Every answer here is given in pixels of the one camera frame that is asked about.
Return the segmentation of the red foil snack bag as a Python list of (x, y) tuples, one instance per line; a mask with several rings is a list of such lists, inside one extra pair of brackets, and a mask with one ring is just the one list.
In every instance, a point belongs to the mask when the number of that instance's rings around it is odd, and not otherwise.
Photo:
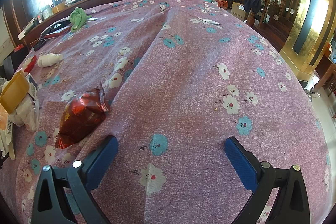
[(65, 149), (82, 141), (106, 119), (109, 110), (102, 85), (74, 96), (62, 114), (55, 147)]

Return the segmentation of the orange cardboard box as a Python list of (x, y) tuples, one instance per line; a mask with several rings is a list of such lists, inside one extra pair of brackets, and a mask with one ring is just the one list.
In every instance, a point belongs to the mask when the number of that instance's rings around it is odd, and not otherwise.
[(1, 105), (8, 114), (14, 112), (29, 91), (23, 69), (18, 70), (1, 92)]

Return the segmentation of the white small bottle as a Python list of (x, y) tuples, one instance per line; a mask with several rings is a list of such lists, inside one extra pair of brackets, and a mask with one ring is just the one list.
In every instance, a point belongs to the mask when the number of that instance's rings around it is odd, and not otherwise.
[(37, 65), (40, 68), (50, 67), (63, 60), (61, 54), (49, 53), (38, 58)]

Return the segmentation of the purple floral tablecloth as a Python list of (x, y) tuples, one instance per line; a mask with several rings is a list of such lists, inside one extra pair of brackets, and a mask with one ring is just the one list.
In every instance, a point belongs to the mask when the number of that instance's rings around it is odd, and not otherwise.
[[(93, 192), (112, 223), (230, 223), (249, 193), (223, 149), (234, 136), (276, 168), (298, 164), (311, 223), (332, 205), (325, 136), (307, 95), (268, 40), (201, 0), (130, 0), (88, 11), (93, 21), (29, 56), (40, 124), (16, 127), (15, 160), (1, 169), (1, 194), (30, 223), (44, 165), (84, 159), (106, 135), (118, 153)], [(65, 106), (102, 85), (106, 119), (82, 141), (55, 147)]]

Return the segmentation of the red flat case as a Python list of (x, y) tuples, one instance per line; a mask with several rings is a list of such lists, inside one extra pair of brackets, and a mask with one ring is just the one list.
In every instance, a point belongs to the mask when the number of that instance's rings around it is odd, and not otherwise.
[(64, 35), (64, 34), (66, 34), (67, 32), (69, 32), (70, 29), (71, 29), (70, 27), (60, 29), (60, 30), (55, 31), (55, 32), (53, 32), (53, 33), (46, 34), (46, 36), (45, 36), (44, 38), (45, 38), (45, 39), (50, 39), (50, 38), (55, 38), (55, 37), (62, 36), (62, 35)]

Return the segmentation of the green cloth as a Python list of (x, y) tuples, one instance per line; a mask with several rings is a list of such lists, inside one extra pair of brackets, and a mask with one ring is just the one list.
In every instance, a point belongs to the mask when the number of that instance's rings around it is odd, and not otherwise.
[(72, 24), (71, 32), (74, 33), (78, 31), (91, 17), (92, 15), (87, 15), (82, 8), (75, 7), (69, 17), (70, 24)]

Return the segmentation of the cardboard box on floor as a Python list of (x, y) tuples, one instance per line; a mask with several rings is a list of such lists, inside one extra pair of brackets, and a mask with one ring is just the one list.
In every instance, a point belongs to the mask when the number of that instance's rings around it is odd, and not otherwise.
[(237, 2), (232, 2), (231, 14), (242, 22), (244, 22), (248, 16), (248, 13), (244, 10), (244, 6)]

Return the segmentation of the wooden stair railing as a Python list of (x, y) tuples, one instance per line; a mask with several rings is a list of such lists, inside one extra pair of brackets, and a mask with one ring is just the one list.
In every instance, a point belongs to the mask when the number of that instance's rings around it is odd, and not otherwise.
[(300, 0), (244, 0), (248, 26), (281, 26), (286, 32), (294, 24)]

